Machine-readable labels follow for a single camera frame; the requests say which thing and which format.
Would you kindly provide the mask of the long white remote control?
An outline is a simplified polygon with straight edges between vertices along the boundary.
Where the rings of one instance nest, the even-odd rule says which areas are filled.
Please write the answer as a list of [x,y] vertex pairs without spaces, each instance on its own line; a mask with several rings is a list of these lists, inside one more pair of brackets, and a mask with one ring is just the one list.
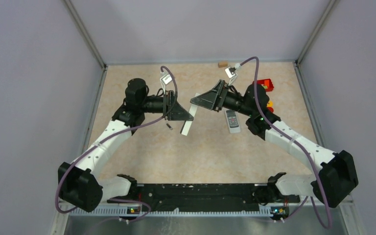
[[[194,118],[196,115],[197,109],[198,109],[198,105],[191,104],[188,113]],[[187,136],[192,124],[193,124],[193,120],[185,121],[180,131],[180,134]]]

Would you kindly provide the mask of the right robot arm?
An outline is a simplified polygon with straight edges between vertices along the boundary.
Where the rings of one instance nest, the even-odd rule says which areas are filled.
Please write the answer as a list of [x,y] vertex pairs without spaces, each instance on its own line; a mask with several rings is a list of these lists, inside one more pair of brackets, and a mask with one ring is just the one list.
[[245,94],[231,91],[224,80],[190,103],[212,111],[222,108],[248,116],[248,130],[262,140],[277,145],[296,158],[313,175],[282,174],[268,187],[268,197],[280,202],[287,195],[315,197],[336,208],[357,186],[358,177],[352,154],[332,151],[294,131],[279,116],[269,111],[264,87],[253,82]]

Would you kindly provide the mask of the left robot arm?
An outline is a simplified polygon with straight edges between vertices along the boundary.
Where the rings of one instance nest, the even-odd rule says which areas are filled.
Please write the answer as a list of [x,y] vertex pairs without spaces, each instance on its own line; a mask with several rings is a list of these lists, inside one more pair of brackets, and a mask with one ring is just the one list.
[[149,95],[149,87],[141,78],[131,79],[125,89],[123,104],[113,114],[103,133],[72,163],[64,162],[58,168],[58,187],[55,205],[59,212],[62,199],[75,208],[92,212],[100,202],[120,197],[132,202],[137,197],[134,179],[117,175],[101,180],[99,175],[108,160],[134,133],[158,120],[144,123],[145,113],[159,113],[161,119],[192,121],[193,116],[177,101],[177,90],[166,90],[175,80],[171,75],[160,78],[163,94]]

